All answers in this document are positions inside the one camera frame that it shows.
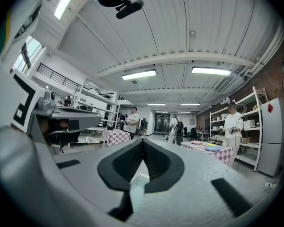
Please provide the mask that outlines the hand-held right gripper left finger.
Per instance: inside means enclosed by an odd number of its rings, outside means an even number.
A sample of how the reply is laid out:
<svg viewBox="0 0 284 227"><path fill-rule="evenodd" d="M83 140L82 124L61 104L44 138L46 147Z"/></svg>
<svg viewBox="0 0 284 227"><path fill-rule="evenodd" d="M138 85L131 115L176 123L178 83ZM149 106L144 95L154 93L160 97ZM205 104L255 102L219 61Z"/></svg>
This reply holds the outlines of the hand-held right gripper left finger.
<svg viewBox="0 0 284 227"><path fill-rule="evenodd" d="M118 207L108 215L125 222L133 213L130 198L131 180L143 161L143 141L136 140L103 158L97 167L98 174L111 190L123 193Z"/></svg>

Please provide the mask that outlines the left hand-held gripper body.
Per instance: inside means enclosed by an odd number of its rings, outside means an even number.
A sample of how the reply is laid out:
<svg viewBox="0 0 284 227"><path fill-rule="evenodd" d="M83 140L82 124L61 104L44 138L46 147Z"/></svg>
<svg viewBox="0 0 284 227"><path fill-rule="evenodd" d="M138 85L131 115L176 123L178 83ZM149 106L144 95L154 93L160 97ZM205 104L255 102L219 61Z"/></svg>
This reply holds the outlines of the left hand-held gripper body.
<svg viewBox="0 0 284 227"><path fill-rule="evenodd" d="M78 141L80 133L97 126L101 115L87 110L56 106L55 93L30 80L23 73L13 79L24 92L24 98L11 124L35 142L63 147Z"/></svg>

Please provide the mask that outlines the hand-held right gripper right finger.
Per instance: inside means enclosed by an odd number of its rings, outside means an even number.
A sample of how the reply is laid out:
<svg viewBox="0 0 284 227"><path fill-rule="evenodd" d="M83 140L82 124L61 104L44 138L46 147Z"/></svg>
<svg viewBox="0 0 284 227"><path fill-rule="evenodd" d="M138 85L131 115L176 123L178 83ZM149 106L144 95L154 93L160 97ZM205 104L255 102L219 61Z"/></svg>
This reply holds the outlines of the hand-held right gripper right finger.
<svg viewBox="0 0 284 227"><path fill-rule="evenodd" d="M185 169L181 157L148 139L143 140L143 161L150 178L144 187L145 193L169 190L181 179Z"/></svg>

